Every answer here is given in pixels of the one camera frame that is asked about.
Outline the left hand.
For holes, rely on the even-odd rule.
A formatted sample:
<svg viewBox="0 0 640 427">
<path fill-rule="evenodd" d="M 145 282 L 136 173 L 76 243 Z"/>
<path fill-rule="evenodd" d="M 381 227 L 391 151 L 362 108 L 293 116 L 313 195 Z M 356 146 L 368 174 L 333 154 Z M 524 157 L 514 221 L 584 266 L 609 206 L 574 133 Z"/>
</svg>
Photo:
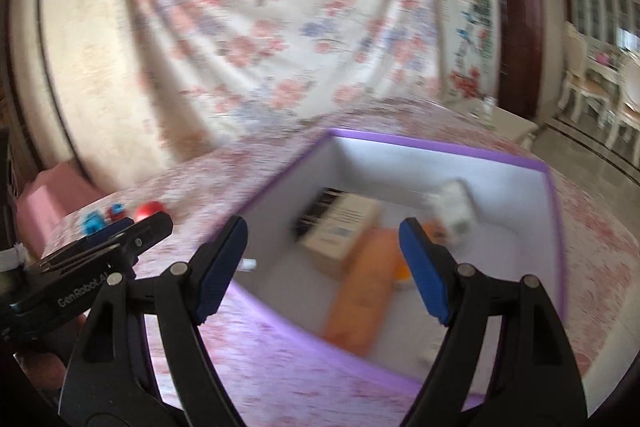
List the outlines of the left hand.
<svg viewBox="0 0 640 427">
<path fill-rule="evenodd" d="M 26 353 L 16 356 L 36 389 L 53 391 L 63 386 L 68 357 L 86 320 L 85 314 L 80 314 L 73 322 L 45 335 L 35 348 L 28 348 Z"/>
</svg>

